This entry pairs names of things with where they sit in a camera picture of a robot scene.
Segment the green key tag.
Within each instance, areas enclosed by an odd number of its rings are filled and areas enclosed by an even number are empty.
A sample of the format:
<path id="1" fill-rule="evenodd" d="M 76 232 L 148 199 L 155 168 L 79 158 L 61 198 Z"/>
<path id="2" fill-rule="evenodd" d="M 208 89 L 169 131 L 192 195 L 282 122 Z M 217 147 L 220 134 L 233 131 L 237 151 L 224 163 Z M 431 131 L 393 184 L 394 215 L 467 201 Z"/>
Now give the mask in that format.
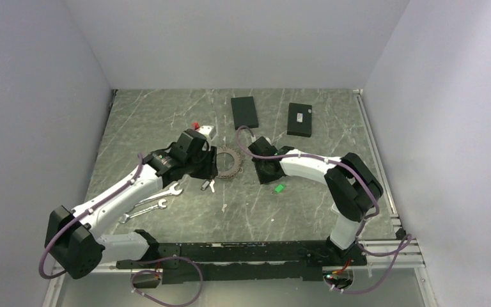
<path id="1" fill-rule="evenodd" d="M 274 188 L 274 192 L 276 194 L 279 194 L 281 192 L 283 192 L 285 190 L 286 186 L 284 184 L 278 184 L 277 186 L 275 186 Z"/>

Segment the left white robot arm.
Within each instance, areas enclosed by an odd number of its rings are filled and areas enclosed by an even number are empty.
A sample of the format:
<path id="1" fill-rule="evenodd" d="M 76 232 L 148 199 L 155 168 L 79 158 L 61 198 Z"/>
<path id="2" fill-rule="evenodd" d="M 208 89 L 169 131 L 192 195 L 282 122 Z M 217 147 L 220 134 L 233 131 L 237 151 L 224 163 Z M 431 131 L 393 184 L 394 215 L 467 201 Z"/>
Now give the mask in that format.
<path id="1" fill-rule="evenodd" d="M 168 147 L 139 155 L 137 166 L 110 188 L 72 209 L 53 210 L 47 225 L 45 249 L 38 264 L 44 279 L 48 256 L 73 279 L 83 278 L 101 263 L 131 260 L 141 268 L 153 267 L 160 256 L 159 243 L 145 230 L 125 235 L 105 231 L 139 202 L 184 176 L 211 180 L 217 176 L 215 128 L 202 126 L 183 131 Z"/>

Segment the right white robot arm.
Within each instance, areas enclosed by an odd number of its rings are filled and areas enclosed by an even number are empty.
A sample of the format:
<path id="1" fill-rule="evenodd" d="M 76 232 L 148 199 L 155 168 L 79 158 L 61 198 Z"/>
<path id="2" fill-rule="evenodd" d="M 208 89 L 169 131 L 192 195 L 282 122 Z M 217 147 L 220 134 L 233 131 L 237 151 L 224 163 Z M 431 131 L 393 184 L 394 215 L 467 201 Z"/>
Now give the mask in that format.
<path id="1" fill-rule="evenodd" d="M 301 177 L 327 186 L 338 215 L 328 238 L 327 258 L 334 265 L 349 260 L 362 222 L 384 193 L 362 159 L 355 153 L 324 157 L 290 146 L 277 149 L 265 137 L 256 139 L 247 149 L 261 184 Z"/>

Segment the black box with label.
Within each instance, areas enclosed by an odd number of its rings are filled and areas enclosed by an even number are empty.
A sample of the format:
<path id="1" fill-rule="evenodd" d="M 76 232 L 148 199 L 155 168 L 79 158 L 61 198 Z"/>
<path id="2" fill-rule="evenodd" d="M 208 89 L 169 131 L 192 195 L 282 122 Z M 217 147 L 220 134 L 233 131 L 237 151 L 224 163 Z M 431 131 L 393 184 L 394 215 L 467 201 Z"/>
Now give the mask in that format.
<path id="1" fill-rule="evenodd" d="M 312 135 L 313 107 L 308 104 L 289 103 L 286 133 L 310 138 Z"/>

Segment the plain black rectangular box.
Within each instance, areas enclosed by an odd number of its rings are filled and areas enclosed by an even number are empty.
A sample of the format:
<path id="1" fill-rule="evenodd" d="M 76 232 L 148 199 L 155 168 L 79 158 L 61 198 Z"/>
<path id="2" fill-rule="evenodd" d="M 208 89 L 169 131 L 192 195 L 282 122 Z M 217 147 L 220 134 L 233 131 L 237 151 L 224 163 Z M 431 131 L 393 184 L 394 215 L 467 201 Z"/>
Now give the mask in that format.
<path id="1" fill-rule="evenodd" d="M 259 127 L 254 97 L 233 97 L 231 109 L 235 130 L 244 125 L 252 129 Z"/>

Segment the clear plastic card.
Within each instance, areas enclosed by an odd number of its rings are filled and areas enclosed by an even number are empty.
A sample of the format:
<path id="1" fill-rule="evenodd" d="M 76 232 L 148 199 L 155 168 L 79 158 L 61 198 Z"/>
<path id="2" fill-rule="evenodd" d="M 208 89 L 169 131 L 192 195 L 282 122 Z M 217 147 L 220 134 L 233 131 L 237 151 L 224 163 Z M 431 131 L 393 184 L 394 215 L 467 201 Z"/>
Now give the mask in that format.
<path id="1" fill-rule="evenodd" d="M 333 212 L 334 214 L 339 214 L 339 210 L 337 209 L 337 206 L 335 203 L 333 203 L 331 205 L 331 212 Z"/>

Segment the lower silver wrench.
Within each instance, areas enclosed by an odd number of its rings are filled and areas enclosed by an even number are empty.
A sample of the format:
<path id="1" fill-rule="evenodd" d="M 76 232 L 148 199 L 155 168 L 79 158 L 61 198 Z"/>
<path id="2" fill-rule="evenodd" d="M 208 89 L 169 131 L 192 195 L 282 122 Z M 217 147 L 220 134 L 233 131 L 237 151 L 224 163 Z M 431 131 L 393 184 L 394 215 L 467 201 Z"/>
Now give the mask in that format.
<path id="1" fill-rule="evenodd" d="M 125 224 L 128 221 L 130 221 L 132 218 L 146 214 L 146 213 L 151 212 L 153 210 L 166 209 L 167 208 L 166 202 L 167 202 L 166 199 L 160 199 L 156 205 L 146 207 L 142 210 L 138 210 L 137 212 L 125 213 L 119 218 L 118 222 L 119 222 L 119 224 Z"/>

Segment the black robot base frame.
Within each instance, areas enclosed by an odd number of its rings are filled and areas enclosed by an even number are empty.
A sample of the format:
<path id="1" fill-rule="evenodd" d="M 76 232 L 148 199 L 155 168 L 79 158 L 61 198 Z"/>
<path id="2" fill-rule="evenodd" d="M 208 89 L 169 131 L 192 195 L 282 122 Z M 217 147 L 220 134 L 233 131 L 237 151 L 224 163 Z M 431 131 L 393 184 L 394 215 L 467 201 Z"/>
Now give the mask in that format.
<path id="1" fill-rule="evenodd" d="M 321 281 L 331 268 L 365 266 L 366 257 L 352 246 L 337 249 L 328 239 L 265 242 L 158 243 L 140 260 L 120 260 L 118 269 L 162 271 L 165 285 L 196 281 L 301 279 Z"/>

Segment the aluminium rail frame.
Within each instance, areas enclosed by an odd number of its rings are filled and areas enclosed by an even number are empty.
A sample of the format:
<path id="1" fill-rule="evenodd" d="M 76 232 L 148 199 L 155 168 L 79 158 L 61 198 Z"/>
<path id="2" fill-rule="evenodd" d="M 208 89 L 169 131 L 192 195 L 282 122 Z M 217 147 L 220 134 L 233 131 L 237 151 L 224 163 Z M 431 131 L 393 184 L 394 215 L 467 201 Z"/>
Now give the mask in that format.
<path id="1" fill-rule="evenodd" d="M 253 136 L 253 142 L 256 141 L 256 139 L 260 138 L 259 136 Z M 246 155 L 250 156 L 249 150 L 247 147 L 243 148 L 242 150 Z M 358 236 L 355 238 L 355 244 L 353 246 L 356 246 L 360 249 L 362 255 L 366 257 L 366 260 L 369 257 L 377 257 L 377 258 L 382 258 L 382 257 L 389 257 L 390 262 L 389 262 L 389 268 L 393 268 L 395 263 L 397 262 L 398 256 L 402 253 L 409 253 L 410 252 L 410 247 L 414 243 L 414 238 L 411 236 L 409 233 L 401 232 L 398 234 L 398 237 L 396 240 L 392 240 L 389 243 L 389 250 L 388 251 L 381 251 L 379 249 L 376 250 L 369 250 L 367 247 L 367 242 L 361 241 L 360 240 L 360 234 L 366 224 L 366 222 L 377 216 L 380 212 L 380 208 L 378 205 L 378 201 L 375 202 L 375 208 L 372 208 L 366 216 L 366 219 L 362 222 L 362 228 L 361 231 L 358 233 Z M 334 270 L 330 274 L 326 274 L 323 277 L 324 282 L 335 291 L 338 291 L 342 294 L 353 294 L 353 290 L 350 288 L 350 280 L 349 279 L 342 279 L 341 274 L 345 272 L 347 266 L 344 267 L 338 267 L 337 269 L 334 268 Z M 150 273 L 151 269 L 140 269 L 140 273 L 142 274 L 148 274 Z M 200 274 L 199 275 L 200 281 L 206 281 L 204 280 L 203 276 Z"/>

